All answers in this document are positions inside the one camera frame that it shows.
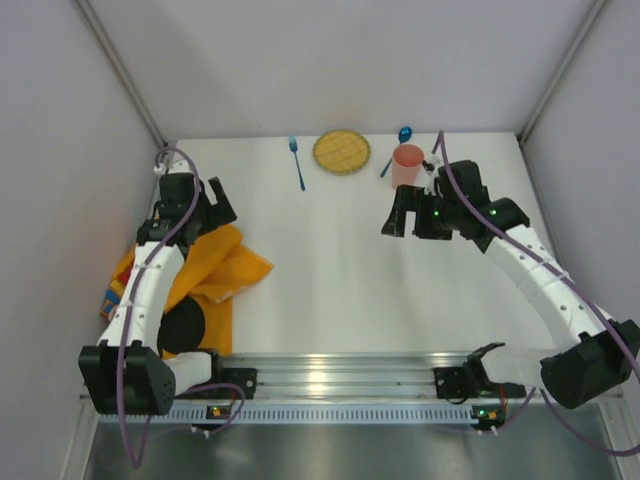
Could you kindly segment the blue metallic spoon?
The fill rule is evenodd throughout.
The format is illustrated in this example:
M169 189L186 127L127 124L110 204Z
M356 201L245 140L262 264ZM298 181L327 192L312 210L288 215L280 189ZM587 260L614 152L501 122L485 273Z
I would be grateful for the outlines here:
M413 134L413 130L410 126L403 126L399 133L398 133L398 145L403 145L405 143L407 143ZM382 171L380 172L380 177L384 178L387 174L387 171L389 170L391 164L392 164L393 158L390 158L386 165L384 166L384 168L382 169Z

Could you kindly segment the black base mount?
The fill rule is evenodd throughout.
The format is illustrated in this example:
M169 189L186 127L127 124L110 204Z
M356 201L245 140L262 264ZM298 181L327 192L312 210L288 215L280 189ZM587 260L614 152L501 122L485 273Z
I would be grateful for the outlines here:
M218 353L212 359L213 383L229 383L241 388L245 397L252 400L257 387L258 370L251 366L236 366L230 357L221 356Z
M481 364L486 353L504 346L504 343L490 343L471 352L461 366L434 368L437 398L453 404L479 398L525 398L524 386L491 382Z

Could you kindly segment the pink plastic cup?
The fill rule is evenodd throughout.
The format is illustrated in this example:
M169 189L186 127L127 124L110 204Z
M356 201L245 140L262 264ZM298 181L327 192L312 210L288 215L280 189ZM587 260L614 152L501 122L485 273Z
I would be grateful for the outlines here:
M399 145L392 154L391 187L412 185L423 168L424 160L425 153L420 147L409 143Z

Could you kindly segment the orange cartoon mouse placemat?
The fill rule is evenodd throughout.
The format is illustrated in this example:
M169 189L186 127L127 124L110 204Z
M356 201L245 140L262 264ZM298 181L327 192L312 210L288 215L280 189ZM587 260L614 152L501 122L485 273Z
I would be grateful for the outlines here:
M169 290L157 349L163 359L198 349L233 351L233 298L258 284L273 264L225 225L200 237Z

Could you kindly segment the yellow woven round plate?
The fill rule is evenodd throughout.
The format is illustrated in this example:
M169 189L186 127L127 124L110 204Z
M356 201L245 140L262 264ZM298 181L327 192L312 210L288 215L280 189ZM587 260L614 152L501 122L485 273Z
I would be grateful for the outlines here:
M332 130L316 140L312 156L323 170L336 175L349 175L369 162L371 147L365 137L357 132Z

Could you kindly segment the aluminium mounting rail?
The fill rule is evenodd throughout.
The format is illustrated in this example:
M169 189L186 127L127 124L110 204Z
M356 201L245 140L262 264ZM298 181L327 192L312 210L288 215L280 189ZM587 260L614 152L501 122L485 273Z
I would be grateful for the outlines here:
M233 355L236 366L258 370L252 400L438 399L433 369L461 366L465 354ZM179 395L177 401L238 403L249 400L240 387L212 381Z

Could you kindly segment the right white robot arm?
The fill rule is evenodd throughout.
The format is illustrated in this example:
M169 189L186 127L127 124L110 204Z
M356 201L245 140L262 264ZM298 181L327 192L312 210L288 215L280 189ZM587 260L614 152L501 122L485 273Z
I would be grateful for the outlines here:
M420 239L449 240L458 233L473 242L524 295L554 342L551 349L494 342L473 351L464 366L477 389L505 383L539 388L575 409L629 379L632 366L622 350L638 354L638 325L617 322L581 299L519 206L509 198L490 200L475 162L440 167L427 187L397 186L382 234L403 236L410 212Z

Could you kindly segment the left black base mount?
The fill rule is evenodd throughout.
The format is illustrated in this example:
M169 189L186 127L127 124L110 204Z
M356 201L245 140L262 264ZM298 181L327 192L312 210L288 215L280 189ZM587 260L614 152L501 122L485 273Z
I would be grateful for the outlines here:
M230 357L221 356L218 353L212 359L213 383L229 383L241 388L245 397L252 400L257 387L258 370L251 366L236 366Z

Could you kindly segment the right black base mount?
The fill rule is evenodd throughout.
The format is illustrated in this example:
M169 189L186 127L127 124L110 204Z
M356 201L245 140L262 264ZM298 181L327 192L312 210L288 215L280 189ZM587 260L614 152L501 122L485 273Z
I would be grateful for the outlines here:
M471 352L461 366L434 368L437 398L453 404L479 398L525 398L524 386L491 382L481 364L486 353L504 346L504 343L490 343Z

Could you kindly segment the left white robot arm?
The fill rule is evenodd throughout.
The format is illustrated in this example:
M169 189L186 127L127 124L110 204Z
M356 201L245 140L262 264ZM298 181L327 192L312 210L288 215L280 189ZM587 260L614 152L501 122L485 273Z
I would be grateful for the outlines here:
M190 247L237 216L221 182L192 173L161 176L157 217L137 234L129 281L113 318L78 365L98 413L162 416L174 399L212 381L217 355L196 349L164 360L158 334L166 301Z

